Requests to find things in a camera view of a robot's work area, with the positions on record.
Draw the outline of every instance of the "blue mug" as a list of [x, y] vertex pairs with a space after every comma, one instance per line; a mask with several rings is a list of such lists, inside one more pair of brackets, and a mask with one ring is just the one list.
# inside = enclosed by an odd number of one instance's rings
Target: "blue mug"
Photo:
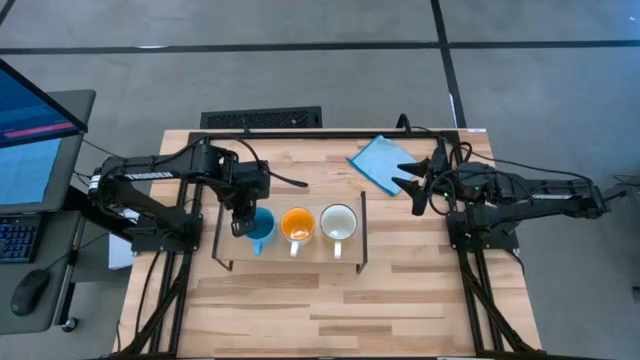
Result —
[[256, 228], [247, 233], [247, 239], [253, 243], [253, 254], [260, 256], [262, 249], [273, 241], [276, 233], [276, 220], [271, 211], [256, 208]]

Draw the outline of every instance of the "mug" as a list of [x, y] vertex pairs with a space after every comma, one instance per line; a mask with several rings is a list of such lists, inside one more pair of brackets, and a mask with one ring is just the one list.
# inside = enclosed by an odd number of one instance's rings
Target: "mug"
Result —
[[265, 208], [256, 208], [256, 228], [247, 233], [247, 239], [253, 243], [253, 254], [260, 256], [262, 249], [269, 245], [276, 233], [276, 220], [271, 211]]
[[282, 234], [291, 243], [291, 257], [298, 256], [300, 247], [313, 238], [315, 219], [307, 209], [293, 208], [282, 215], [280, 229]]
[[342, 242], [351, 239], [358, 227], [356, 214], [346, 205], [336, 204], [324, 209], [320, 216], [320, 228], [327, 241], [334, 245], [333, 257], [342, 257]]

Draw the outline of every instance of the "mug rack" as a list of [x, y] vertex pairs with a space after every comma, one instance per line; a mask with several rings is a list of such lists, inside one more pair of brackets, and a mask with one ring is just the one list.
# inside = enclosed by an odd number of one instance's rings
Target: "mug rack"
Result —
[[[355, 233], [350, 240], [342, 245], [342, 257], [340, 259], [334, 258], [333, 244], [323, 239], [322, 231], [320, 230], [320, 215], [322, 211], [334, 204], [348, 206], [358, 219]], [[231, 234], [231, 216], [220, 205], [211, 257], [227, 271], [233, 271], [234, 261], [353, 264], [356, 267], [357, 274], [360, 274], [367, 265], [367, 207], [364, 191], [360, 193], [359, 197], [352, 198], [273, 194], [268, 199], [260, 200], [258, 206], [269, 209], [276, 218], [276, 237], [270, 246], [263, 249], [261, 255], [255, 256], [253, 254], [253, 244], [250, 240], [244, 236], [236, 238]], [[303, 207], [309, 210], [315, 220], [314, 238], [300, 248], [297, 257], [290, 256], [291, 245], [280, 230], [280, 218], [287, 210], [294, 207]]]

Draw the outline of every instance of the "orange mug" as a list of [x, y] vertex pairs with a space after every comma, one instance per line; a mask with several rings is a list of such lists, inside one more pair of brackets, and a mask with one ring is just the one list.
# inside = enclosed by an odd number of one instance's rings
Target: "orange mug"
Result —
[[307, 209], [289, 209], [280, 220], [280, 230], [291, 244], [291, 257], [297, 257], [300, 247], [313, 239], [315, 228], [313, 214]]

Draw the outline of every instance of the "computer mouse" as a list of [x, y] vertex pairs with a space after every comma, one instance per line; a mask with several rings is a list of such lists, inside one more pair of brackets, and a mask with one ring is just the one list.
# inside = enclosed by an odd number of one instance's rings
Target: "computer mouse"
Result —
[[11, 311], [17, 316], [31, 314], [49, 283], [47, 270], [33, 270], [16, 287], [11, 298]]

